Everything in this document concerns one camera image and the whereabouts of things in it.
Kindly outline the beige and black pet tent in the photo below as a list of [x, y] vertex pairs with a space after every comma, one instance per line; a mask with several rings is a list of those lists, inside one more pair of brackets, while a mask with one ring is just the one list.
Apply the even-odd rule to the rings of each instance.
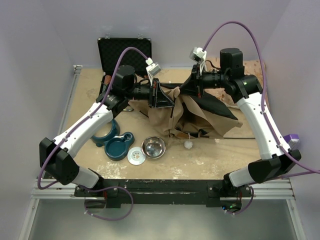
[[163, 136], [222, 139], [227, 132], [243, 125], [222, 101], [207, 92], [198, 98], [181, 94], [179, 83], [161, 86], [174, 100], [173, 108], [151, 108], [147, 100], [135, 99], [129, 105], [148, 117], [150, 125]]

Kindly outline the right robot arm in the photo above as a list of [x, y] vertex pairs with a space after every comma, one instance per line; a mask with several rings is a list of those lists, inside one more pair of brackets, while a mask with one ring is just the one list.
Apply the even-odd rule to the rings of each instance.
[[258, 78], [245, 74], [243, 53], [238, 48], [222, 49], [220, 68], [213, 72], [205, 71], [207, 52], [201, 47], [194, 47], [189, 57], [196, 64], [180, 87], [181, 93], [200, 98], [205, 89], [223, 88], [246, 117], [257, 141], [260, 159], [226, 174], [223, 192], [233, 197], [244, 185], [263, 183], [287, 174], [301, 159], [301, 153], [291, 149], [275, 125]]

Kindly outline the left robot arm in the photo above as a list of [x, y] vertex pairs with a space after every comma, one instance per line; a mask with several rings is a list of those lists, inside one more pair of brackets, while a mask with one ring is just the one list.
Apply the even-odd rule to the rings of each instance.
[[160, 71], [158, 63], [149, 63], [146, 67], [148, 83], [139, 84], [132, 66], [116, 66], [106, 90], [89, 110], [54, 139], [45, 137], [40, 142], [38, 188], [44, 189], [41, 178], [47, 172], [62, 185], [81, 185], [92, 196], [99, 196], [104, 190], [101, 177], [93, 170], [79, 166], [74, 157], [99, 128], [114, 120], [129, 105], [130, 100], [146, 100], [153, 108], [173, 107], [174, 102], [163, 92], [155, 77]]

